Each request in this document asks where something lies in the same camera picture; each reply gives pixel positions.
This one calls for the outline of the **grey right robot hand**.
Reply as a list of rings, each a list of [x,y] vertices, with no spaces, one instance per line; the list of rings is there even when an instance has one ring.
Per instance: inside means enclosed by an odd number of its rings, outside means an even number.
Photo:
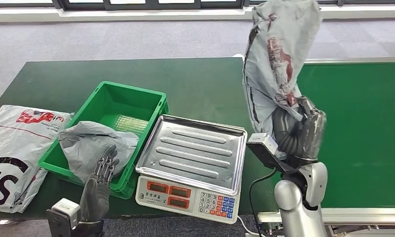
[[[300,121],[278,107],[272,114],[273,134],[278,151],[308,162],[318,159],[326,114],[307,97],[297,98]]]

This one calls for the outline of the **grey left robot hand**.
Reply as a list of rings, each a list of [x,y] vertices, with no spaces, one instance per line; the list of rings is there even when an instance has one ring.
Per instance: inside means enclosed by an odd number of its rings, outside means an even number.
[[[82,222],[98,222],[109,210],[110,182],[119,160],[116,145],[109,146],[88,176],[80,200]]]

